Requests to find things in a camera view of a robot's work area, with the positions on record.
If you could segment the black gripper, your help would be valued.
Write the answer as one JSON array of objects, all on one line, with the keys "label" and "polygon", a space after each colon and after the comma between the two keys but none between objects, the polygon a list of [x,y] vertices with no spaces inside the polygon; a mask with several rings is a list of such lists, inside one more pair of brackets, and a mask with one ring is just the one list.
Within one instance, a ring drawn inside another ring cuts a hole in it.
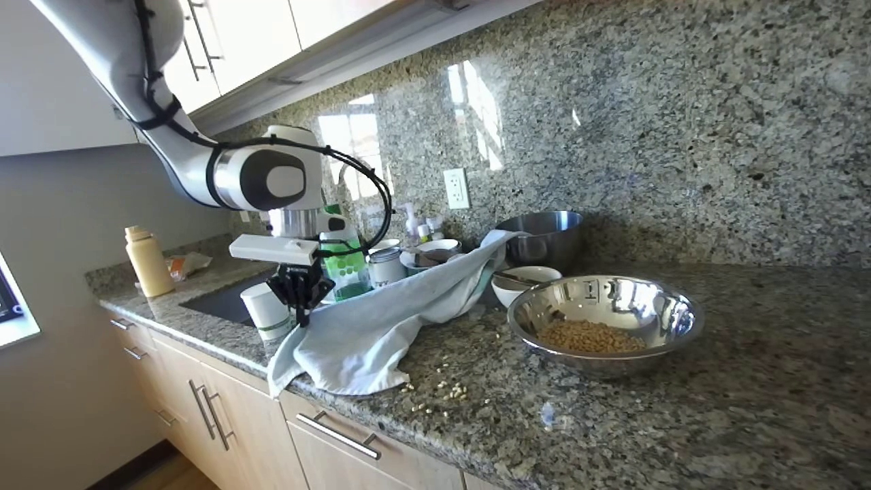
[{"label": "black gripper", "polygon": [[267,286],[288,306],[292,324],[307,325],[318,301],[333,291],[333,279],[322,267],[281,263]]}]

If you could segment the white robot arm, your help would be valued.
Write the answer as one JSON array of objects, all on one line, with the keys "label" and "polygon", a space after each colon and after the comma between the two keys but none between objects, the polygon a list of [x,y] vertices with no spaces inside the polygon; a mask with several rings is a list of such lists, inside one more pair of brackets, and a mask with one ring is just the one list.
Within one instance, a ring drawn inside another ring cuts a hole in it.
[{"label": "white robot arm", "polygon": [[300,211],[292,229],[235,238],[231,255],[273,260],[278,271],[270,287],[305,325],[328,291],[318,230],[305,226],[322,210],[322,162],[328,148],[307,131],[267,134],[252,140],[205,136],[164,75],[164,64],[182,40],[177,0],[29,1],[70,44],[182,196],[224,210],[284,211],[286,218]]}]

